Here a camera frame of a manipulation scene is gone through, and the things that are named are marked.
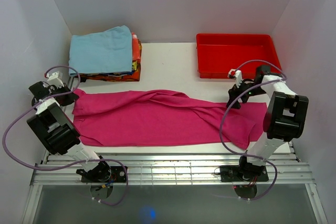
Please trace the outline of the pink trousers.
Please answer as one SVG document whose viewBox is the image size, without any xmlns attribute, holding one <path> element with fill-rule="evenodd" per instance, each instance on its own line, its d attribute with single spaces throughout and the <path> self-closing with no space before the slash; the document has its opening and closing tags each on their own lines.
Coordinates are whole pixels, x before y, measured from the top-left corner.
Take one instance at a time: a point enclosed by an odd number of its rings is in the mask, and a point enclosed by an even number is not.
<svg viewBox="0 0 336 224">
<path fill-rule="evenodd" d="M 89 94 L 77 89 L 73 124 L 85 145 L 181 146 L 231 142 L 246 149 L 263 133 L 265 103 L 240 109 L 171 90 Z"/>
</svg>

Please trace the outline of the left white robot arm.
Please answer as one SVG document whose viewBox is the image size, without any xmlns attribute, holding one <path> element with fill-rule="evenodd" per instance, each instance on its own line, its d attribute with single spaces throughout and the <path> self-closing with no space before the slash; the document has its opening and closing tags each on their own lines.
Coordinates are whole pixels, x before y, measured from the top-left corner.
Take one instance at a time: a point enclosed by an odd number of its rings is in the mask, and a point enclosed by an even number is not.
<svg viewBox="0 0 336 224">
<path fill-rule="evenodd" d="M 112 176 L 110 166 L 83 145 L 79 132 L 61 108 L 73 104 L 79 96 L 70 92 L 64 83 L 56 86 L 40 81 L 31 85 L 29 90 L 34 96 L 31 104 L 37 107 L 27 124 L 46 150 L 53 155 L 66 155 L 80 161 L 82 168 L 76 173 L 90 182 L 109 181 Z"/>
</svg>

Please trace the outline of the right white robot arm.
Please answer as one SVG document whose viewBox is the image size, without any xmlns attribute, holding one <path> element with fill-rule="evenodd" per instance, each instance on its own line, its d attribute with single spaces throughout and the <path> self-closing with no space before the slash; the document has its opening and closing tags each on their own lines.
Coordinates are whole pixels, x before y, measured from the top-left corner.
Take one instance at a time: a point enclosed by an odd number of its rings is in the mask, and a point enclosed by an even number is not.
<svg viewBox="0 0 336 224">
<path fill-rule="evenodd" d="M 302 135 L 309 99 L 293 92 L 284 76 L 273 73 L 267 65 L 257 67 L 254 79 L 243 79 L 238 69 L 230 70 L 228 76 L 235 80 L 228 92 L 228 107 L 240 109 L 249 97 L 261 94 L 267 94 L 270 101 L 262 125 L 266 136 L 239 158 L 237 166 L 220 167 L 221 181 L 266 182 L 267 159 L 284 143 Z"/>
</svg>

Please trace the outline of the folded orange patterned trousers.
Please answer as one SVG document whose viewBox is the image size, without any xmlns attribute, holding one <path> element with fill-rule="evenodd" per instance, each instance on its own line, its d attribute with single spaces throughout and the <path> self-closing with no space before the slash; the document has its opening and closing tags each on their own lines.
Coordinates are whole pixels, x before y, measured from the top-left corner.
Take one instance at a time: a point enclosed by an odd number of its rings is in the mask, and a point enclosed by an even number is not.
<svg viewBox="0 0 336 224">
<path fill-rule="evenodd" d="M 80 74 L 80 82 L 98 80 L 106 82 L 138 82 L 141 74 L 142 44 L 135 33 L 132 34 L 132 71 L 124 73 Z"/>
</svg>

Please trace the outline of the red plastic tray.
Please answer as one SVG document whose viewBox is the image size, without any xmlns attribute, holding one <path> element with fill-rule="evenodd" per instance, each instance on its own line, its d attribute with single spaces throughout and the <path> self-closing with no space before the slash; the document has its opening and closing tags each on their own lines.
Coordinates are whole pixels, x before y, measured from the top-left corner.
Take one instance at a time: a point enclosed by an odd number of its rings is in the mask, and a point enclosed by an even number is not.
<svg viewBox="0 0 336 224">
<path fill-rule="evenodd" d="M 200 78 L 227 79 L 231 69 L 241 67 L 243 78 L 253 79 L 265 60 L 281 68 L 273 40 L 266 34 L 197 34 L 197 65 Z"/>
</svg>

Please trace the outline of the aluminium rail frame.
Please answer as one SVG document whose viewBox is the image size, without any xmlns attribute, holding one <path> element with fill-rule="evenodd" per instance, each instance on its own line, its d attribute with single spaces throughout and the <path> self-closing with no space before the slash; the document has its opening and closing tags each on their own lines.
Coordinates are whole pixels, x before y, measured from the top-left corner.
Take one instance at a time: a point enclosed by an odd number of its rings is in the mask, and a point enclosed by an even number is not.
<svg viewBox="0 0 336 224">
<path fill-rule="evenodd" d="M 241 150 L 228 143 L 159 146 L 159 147 L 93 147 L 93 151 L 105 158 L 115 159 L 127 165 L 130 184 L 156 185 L 219 185 L 214 169 L 222 165 L 237 165 Z M 316 180 L 308 163 L 302 162 L 292 143 L 278 147 L 269 158 L 267 172 L 277 184 L 303 184 L 308 193 L 315 219 L 327 223 L 321 204 Z M 68 156 L 44 154 L 42 166 L 56 171 L 33 173 L 24 211 L 23 223 L 34 221 L 41 192 L 46 185 L 80 185 L 72 159 Z"/>
</svg>

